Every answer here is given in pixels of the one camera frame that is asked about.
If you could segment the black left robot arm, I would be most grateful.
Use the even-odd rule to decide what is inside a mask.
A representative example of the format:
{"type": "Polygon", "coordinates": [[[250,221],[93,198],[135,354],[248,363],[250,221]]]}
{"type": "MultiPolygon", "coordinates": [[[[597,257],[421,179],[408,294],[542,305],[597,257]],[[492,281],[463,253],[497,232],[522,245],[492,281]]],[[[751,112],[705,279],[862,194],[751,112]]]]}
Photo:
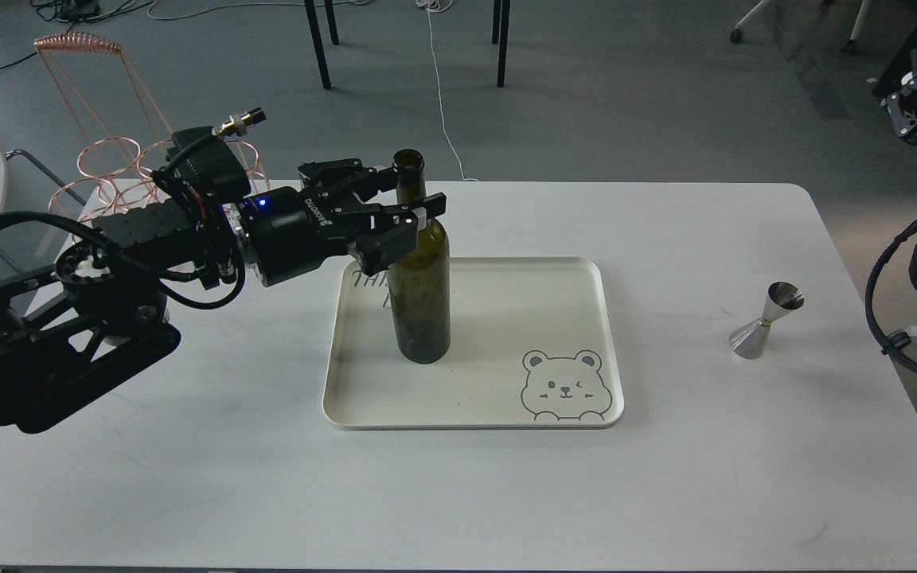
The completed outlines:
{"type": "Polygon", "coordinates": [[[365,275],[386,271],[444,214],[442,193],[374,202],[412,177],[357,159],[306,164],[302,189],[253,193],[236,161],[200,177],[154,174],[166,201],[79,224],[39,212],[0,213],[0,231],[43,222],[73,236],[54,263],[0,280],[0,427],[55,427],[170,355],[181,333],[169,303],[229,304],[247,269],[264,286],[349,255],[365,275]]]}

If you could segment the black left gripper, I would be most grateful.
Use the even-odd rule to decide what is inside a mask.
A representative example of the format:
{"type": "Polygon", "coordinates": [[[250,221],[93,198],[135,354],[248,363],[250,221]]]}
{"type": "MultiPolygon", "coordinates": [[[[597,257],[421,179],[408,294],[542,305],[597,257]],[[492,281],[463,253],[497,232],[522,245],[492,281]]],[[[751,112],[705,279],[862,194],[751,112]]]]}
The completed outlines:
{"type": "Polygon", "coordinates": [[[447,210],[444,193],[411,204],[368,205],[393,191],[397,172],[360,159],[298,167],[302,191],[281,186],[237,203],[244,260],[265,287],[316,271],[328,258],[352,256],[367,275],[386,271],[417,248],[418,231],[447,210]]]}

